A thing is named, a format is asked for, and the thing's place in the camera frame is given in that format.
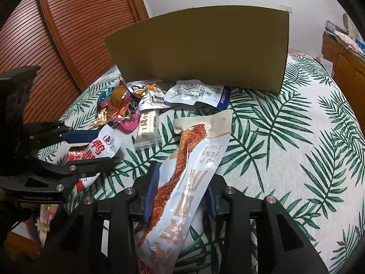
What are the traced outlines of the white red duck snack bag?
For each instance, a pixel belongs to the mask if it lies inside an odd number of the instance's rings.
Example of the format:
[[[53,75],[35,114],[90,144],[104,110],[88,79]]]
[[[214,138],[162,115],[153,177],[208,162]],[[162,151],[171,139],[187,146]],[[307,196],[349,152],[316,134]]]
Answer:
[[[69,161],[89,160],[96,158],[114,158],[121,147],[121,141],[115,131],[104,125],[97,132],[97,136],[88,145],[70,147],[68,151]]]

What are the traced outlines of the copper foil candy wrapper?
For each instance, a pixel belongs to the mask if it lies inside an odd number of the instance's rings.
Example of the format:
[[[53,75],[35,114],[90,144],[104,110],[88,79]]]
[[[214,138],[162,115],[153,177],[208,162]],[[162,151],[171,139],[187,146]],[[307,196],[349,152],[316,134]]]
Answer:
[[[117,121],[110,115],[108,108],[103,108],[97,112],[96,118],[93,122],[94,128],[100,128],[105,125],[109,125],[113,129],[117,127]]]

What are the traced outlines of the white chicken feet snack bag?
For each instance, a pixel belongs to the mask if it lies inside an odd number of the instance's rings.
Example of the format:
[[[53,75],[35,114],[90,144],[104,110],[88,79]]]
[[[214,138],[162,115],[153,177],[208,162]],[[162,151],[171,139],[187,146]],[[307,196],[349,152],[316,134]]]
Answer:
[[[177,118],[178,149],[160,166],[151,217],[136,235],[139,258],[155,273],[172,273],[201,200],[227,150],[233,112]]]

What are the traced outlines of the pink braised egg packet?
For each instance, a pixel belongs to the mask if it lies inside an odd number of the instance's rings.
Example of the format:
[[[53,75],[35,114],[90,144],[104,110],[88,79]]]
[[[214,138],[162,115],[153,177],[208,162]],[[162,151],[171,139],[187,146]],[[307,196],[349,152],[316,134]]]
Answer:
[[[124,132],[132,132],[138,128],[141,116],[138,102],[139,99],[132,95],[123,80],[113,88],[107,98],[107,112]]]

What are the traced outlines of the clear cracker pack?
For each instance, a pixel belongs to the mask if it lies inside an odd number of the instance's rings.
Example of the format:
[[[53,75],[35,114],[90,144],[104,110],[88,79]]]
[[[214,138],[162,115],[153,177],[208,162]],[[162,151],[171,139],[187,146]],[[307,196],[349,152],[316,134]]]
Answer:
[[[148,110],[141,113],[134,148],[141,150],[157,147],[162,144],[158,133],[159,110]]]

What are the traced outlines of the silver orange snack pouch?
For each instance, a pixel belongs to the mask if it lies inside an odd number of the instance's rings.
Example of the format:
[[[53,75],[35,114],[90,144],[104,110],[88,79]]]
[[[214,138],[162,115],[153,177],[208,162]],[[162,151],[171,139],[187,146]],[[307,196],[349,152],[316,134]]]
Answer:
[[[138,98],[144,97],[149,91],[155,93],[168,91],[167,84],[160,79],[132,81],[128,82],[126,87],[134,97]]]

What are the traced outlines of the silver blue-edged snack pouch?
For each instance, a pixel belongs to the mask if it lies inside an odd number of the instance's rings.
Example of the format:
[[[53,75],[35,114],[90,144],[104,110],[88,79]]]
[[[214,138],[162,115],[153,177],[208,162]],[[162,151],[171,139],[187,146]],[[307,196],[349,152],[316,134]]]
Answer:
[[[164,95],[169,104],[194,106],[204,103],[219,110],[226,110],[231,96],[231,88],[222,85],[207,85],[200,80],[180,80]]]

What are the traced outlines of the floral quilt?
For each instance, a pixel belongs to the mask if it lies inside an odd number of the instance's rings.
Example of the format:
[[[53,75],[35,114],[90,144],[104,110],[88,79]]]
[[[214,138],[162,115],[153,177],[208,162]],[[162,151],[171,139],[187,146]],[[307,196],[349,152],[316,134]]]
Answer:
[[[25,237],[43,250],[46,239],[50,235],[51,222],[58,211],[60,211],[59,204],[13,202],[9,204],[3,220],[9,231],[13,231],[23,223],[26,231]]]

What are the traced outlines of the blue foil candy wrapper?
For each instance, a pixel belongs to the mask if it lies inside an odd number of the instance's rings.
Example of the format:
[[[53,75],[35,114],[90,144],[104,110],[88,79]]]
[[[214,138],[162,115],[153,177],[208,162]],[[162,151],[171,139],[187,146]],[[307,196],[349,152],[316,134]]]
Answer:
[[[108,101],[114,89],[115,89],[114,87],[109,87],[100,93],[96,103],[98,110],[108,107]]]

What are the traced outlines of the silver white snack pouch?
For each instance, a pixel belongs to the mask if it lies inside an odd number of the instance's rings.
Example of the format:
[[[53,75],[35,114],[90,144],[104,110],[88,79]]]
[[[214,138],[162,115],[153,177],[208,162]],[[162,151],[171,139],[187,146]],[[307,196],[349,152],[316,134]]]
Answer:
[[[145,90],[143,96],[138,104],[139,111],[146,110],[162,110],[170,108],[164,101],[164,91],[163,90]]]

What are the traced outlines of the wooden louvered wardrobe door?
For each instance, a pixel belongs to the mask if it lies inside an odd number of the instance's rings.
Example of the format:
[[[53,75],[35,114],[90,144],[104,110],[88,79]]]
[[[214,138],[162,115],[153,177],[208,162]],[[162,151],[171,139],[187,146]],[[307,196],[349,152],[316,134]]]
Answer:
[[[105,37],[148,16],[143,0],[20,0],[1,27],[1,71],[40,67],[25,122],[58,119],[112,68]]]

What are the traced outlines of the brown cardboard box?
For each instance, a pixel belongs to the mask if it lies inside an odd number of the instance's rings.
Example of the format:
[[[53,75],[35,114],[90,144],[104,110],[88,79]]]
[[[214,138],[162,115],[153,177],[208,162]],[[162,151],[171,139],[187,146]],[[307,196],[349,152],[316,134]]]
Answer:
[[[207,6],[152,17],[105,38],[125,81],[197,79],[279,93],[289,14],[257,6]]]

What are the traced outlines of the wooden sideboard cabinet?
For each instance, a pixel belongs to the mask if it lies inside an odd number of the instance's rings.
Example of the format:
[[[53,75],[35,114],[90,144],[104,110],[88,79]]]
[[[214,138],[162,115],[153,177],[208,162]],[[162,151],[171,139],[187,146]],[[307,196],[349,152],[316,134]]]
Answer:
[[[352,107],[364,134],[364,64],[343,45],[325,33],[322,37],[322,54],[326,60],[333,63],[334,80]]]

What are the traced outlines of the folded floral cloth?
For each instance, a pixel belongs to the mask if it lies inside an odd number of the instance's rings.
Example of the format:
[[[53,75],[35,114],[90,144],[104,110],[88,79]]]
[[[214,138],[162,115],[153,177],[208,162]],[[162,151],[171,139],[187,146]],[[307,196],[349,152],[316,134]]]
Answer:
[[[325,34],[339,42],[345,49],[354,55],[357,55],[360,58],[364,57],[364,51],[362,48],[351,37],[349,37],[343,29],[331,21],[326,20],[325,22]]]

